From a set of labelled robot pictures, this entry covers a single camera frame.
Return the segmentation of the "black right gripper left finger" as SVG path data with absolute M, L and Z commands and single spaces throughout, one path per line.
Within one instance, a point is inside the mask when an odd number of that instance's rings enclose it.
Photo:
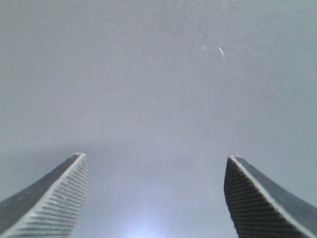
M 0 203 L 2 238 L 68 238 L 82 210 L 87 157 L 73 154 L 30 186 Z

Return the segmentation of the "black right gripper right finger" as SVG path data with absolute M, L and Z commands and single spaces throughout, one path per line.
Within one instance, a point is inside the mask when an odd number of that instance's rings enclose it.
M 317 209 L 243 158 L 227 158 L 225 201 L 240 238 L 315 238 Z

